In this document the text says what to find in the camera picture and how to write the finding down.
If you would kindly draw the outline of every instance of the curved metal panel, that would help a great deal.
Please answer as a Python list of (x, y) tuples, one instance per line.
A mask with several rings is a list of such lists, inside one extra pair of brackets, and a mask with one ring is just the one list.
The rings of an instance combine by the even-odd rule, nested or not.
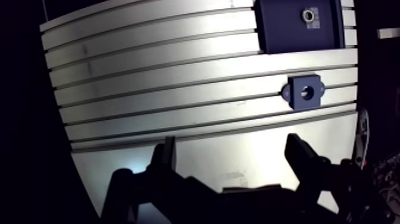
[(42, 36), (44, 49), (108, 30), (161, 18), (213, 10), (252, 7), (252, 0), (165, 0), (143, 1), (83, 18)]
[(50, 73), (52, 80), (90, 79), (126, 70), (140, 69), (177, 61), (216, 55), (257, 52), (260, 50), (256, 33), (198, 39), (139, 49), (91, 60)]
[[(328, 51), (296, 52), (275, 55), (254, 55), (221, 60), (190, 63), (142, 72), (60, 89), (57, 98), (69, 95), (86, 99), (120, 94), (128, 91), (159, 88), (201, 80), (228, 79), (257, 73), (279, 73), (291, 70), (310, 70), (315, 67), (348, 66), (357, 64), (357, 49), (335, 49)], [(88, 77), (74, 73), (63, 76), (51, 74), (53, 86), (66, 85)]]
[[(49, 29), (53, 29), (57, 26), (61, 26), (66, 23), (71, 23), (74, 20), (78, 20), (83, 17), (88, 17), (92, 14), (99, 12), (106, 12), (116, 7), (123, 7), (124, 5), (130, 4), (141, 4), (143, 0), (113, 0), (113, 1), (105, 1), (98, 3), (96, 5), (83, 8), (81, 10), (77, 10), (75, 12), (63, 15), (61, 17), (55, 18), (51, 21), (48, 21), (42, 25), (40, 25), (40, 31), (45, 32)], [(341, 0), (342, 7), (354, 7), (353, 0)]]
[(132, 145), (144, 142), (160, 142), (165, 136), (176, 136), (179, 139), (195, 138), (196, 136), (220, 135), (225, 132), (236, 132), (243, 129), (253, 127), (268, 127), (290, 125), (291, 122), (301, 119), (309, 119), (312, 117), (320, 117), (328, 114), (336, 114), (346, 111), (355, 111), (356, 104), (346, 104), (327, 108), (319, 108), (315, 110), (288, 113), (271, 117), (263, 117), (259, 119), (244, 120), (240, 122), (224, 123), (220, 125), (211, 125), (205, 127), (194, 127), (180, 130), (169, 130), (165, 132), (155, 132), (136, 136), (127, 136), (110, 139), (100, 139), (85, 142), (73, 142), (71, 144), (74, 150), (85, 150), (88, 148), (115, 148), (121, 145)]
[[(328, 89), (321, 98), (321, 105), (349, 102), (356, 98), (356, 86)], [(123, 134), (134, 135), (171, 128), (183, 129), (290, 111), (292, 109), (289, 104), (277, 96), (104, 120), (67, 126), (65, 129), (69, 139), (73, 141)]]
[[(320, 75), (325, 86), (357, 82), (357, 68), (322, 70), (302, 75), (305, 74)], [(70, 123), (121, 114), (149, 113), (149, 111), (157, 109), (165, 111), (176, 107), (190, 107), (205, 103), (215, 104), (217, 101), (223, 102), (240, 97), (277, 95), (287, 84), (288, 76), (280, 74), (169, 89), (62, 108), (60, 113), (64, 123)]]
[(49, 68), (113, 51), (195, 35), (255, 29), (253, 11), (222, 13), (162, 21), (118, 30), (55, 49), (46, 54)]

